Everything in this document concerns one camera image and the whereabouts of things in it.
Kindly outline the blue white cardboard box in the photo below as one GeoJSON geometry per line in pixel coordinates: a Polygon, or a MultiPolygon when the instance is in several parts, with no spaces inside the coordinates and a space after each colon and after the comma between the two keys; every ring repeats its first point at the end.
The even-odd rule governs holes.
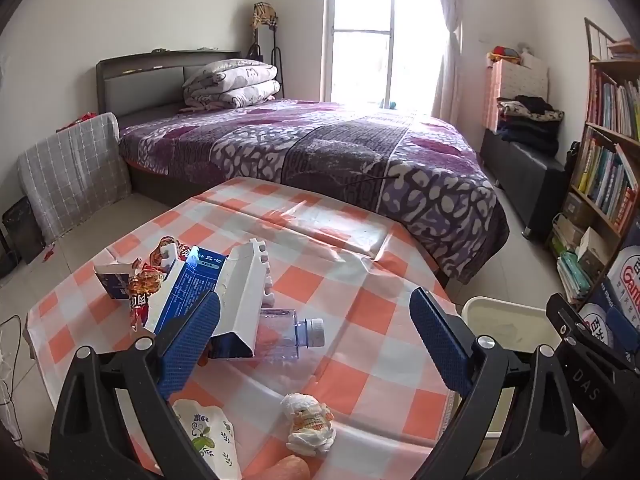
{"type": "Polygon", "coordinates": [[[639,246],[617,255],[579,315],[602,344],[639,363],[639,246]]]}

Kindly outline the black coat stand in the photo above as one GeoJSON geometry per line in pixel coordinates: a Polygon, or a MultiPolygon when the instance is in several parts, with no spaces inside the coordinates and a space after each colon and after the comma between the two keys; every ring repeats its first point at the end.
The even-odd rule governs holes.
{"type": "Polygon", "coordinates": [[[252,14],[252,44],[248,48],[247,57],[277,67],[277,81],[280,84],[278,97],[285,97],[283,77],[282,50],[278,45],[277,32],[279,17],[274,7],[268,2],[256,2],[252,14]]]}

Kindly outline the white tissue wad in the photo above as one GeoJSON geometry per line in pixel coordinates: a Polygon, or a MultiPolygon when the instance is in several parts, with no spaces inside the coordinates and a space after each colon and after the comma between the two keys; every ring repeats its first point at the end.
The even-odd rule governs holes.
{"type": "Polygon", "coordinates": [[[314,396],[290,393],[281,401],[290,424],[286,447],[296,455],[319,457],[329,453],[336,438],[334,416],[326,404],[314,396]]]}

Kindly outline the orange checkered tablecloth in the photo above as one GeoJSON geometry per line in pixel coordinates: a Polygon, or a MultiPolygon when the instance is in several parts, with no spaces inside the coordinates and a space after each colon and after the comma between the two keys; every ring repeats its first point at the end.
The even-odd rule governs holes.
{"type": "Polygon", "coordinates": [[[415,477],[452,407],[418,292],[454,310],[377,214],[250,178],[189,198],[29,311],[50,477],[415,477]]]}

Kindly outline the clear plastic water bottle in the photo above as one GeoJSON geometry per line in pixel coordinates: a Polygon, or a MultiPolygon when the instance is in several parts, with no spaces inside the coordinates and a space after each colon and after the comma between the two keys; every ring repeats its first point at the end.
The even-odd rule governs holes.
{"type": "Polygon", "coordinates": [[[322,318],[299,318],[290,309],[260,310],[254,352],[258,360],[297,361],[302,350],[325,344],[322,318]]]}

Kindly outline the window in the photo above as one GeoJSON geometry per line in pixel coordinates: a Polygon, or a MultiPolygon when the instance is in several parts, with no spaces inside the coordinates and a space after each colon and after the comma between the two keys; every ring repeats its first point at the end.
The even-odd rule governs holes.
{"type": "Polygon", "coordinates": [[[440,0],[326,0],[323,99],[431,114],[448,32],[440,0]]]}

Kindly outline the wooden bookshelf with books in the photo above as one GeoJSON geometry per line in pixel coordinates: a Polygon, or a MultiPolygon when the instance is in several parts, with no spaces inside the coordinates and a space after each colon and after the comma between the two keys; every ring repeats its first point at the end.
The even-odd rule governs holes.
{"type": "Polygon", "coordinates": [[[585,29],[586,118],[548,238],[564,296],[576,308],[610,270],[639,211],[639,50],[589,18],[585,29]]]}

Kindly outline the white trash bin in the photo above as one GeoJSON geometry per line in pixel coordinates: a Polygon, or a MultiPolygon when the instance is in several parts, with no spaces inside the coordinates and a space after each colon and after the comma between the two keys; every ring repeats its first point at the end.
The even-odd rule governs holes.
{"type": "MultiPolygon", "coordinates": [[[[524,304],[479,296],[462,307],[461,316],[476,336],[491,336],[508,350],[533,352],[540,344],[548,344],[555,349],[560,343],[546,312],[524,304]]],[[[471,467],[472,472],[489,464],[506,422],[513,393],[513,388],[502,390],[486,438],[471,467]]]]}

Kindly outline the pink curtain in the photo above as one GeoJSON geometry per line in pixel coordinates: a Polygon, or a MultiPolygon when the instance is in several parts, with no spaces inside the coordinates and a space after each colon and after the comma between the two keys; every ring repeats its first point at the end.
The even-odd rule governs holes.
{"type": "Polygon", "coordinates": [[[460,30],[462,26],[462,0],[440,0],[442,17],[447,31],[447,47],[436,87],[433,116],[454,125],[460,106],[460,30]]]}

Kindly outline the small black floor bin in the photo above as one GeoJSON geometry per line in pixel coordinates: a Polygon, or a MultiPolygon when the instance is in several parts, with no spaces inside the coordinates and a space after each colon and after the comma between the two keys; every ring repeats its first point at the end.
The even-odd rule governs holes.
{"type": "Polygon", "coordinates": [[[31,263],[46,247],[32,205],[26,196],[2,214],[2,223],[24,263],[31,263]]]}

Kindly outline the blue white carton box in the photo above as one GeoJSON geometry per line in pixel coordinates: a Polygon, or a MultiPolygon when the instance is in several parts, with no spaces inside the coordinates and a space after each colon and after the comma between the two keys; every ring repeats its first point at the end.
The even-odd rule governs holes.
{"type": "Polygon", "coordinates": [[[252,252],[250,242],[233,247],[229,255],[192,247],[186,261],[174,264],[160,291],[151,297],[144,328],[158,334],[174,318],[211,299],[217,322],[205,333],[213,344],[213,357],[254,358],[260,310],[265,308],[250,284],[252,252]]]}

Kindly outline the pink drawer cabinet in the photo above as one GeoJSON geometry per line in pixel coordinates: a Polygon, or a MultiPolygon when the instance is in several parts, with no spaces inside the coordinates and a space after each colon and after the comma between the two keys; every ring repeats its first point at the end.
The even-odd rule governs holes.
{"type": "Polygon", "coordinates": [[[498,125],[498,99],[538,96],[548,100],[548,65],[536,56],[524,53],[523,64],[507,60],[490,63],[486,68],[484,127],[495,131],[498,125]]]}

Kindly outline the red instant noodle cup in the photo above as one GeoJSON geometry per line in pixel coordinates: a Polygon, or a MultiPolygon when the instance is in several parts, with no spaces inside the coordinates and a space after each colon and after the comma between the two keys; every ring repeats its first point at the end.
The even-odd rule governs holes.
{"type": "Polygon", "coordinates": [[[128,281],[129,317],[136,332],[149,318],[151,297],[160,291],[177,261],[185,262],[191,247],[178,238],[164,236],[145,260],[137,258],[130,264],[128,281]]]}

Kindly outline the blue biscuit box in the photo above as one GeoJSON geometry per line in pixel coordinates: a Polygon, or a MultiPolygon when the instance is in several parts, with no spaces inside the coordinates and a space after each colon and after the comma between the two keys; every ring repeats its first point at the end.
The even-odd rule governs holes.
{"type": "Polygon", "coordinates": [[[131,296],[145,293],[145,288],[139,278],[143,268],[143,261],[137,259],[133,263],[115,262],[95,266],[94,274],[108,296],[115,300],[126,300],[131,296]]]}

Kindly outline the purple patterned bed quilt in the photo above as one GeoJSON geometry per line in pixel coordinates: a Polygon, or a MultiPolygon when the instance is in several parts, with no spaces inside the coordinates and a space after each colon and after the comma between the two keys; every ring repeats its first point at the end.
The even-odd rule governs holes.
{"type": "Polygon", "coordinates": [[[206,113],[157,108],[118,123],[120,154],[134,168],[203,188],[247,177],[341,200],[402,224],[461,283],[510,235],[475,152],[437,118],[275,100],[206,113]]]}

